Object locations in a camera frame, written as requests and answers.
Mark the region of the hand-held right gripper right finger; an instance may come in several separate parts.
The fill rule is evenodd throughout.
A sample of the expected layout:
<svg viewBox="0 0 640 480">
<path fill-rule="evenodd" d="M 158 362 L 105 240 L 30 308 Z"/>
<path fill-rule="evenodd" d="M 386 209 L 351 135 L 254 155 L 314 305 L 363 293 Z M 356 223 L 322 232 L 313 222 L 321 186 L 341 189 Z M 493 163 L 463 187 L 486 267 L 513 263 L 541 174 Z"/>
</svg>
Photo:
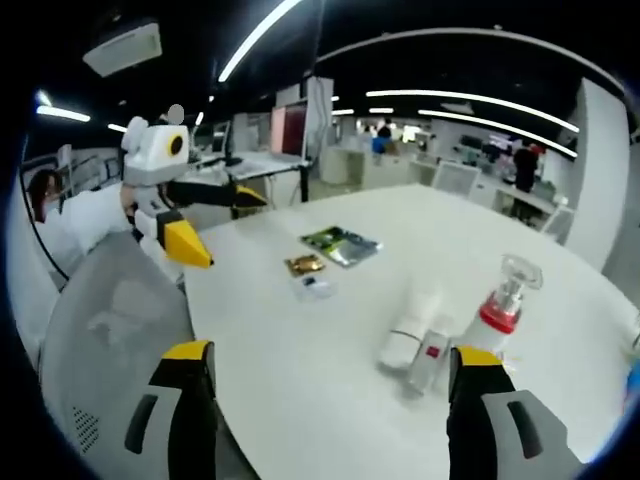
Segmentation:
<svg viewBox="0 0 640 480">
<path fill-rule="evenodd" d="M 446 432 L 451 479 L 575 476 L 566 426 L 491 352 L 451 349 Z"/>
</svg>

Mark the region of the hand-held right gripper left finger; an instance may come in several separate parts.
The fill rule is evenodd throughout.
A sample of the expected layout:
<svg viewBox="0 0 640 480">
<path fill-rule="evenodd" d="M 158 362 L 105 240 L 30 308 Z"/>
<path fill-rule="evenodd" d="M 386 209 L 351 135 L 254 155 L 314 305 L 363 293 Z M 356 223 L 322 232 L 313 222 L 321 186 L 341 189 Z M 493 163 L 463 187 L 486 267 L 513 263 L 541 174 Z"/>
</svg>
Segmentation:
<svg viewBox="0 0 640 480">
<path fill-rule="evenodd" d="M 147 478 L 214 479 L 218 426 L 214 343 L 180 343 L 151 374 L 124 448 L 140 458 Z"/>
</svg>

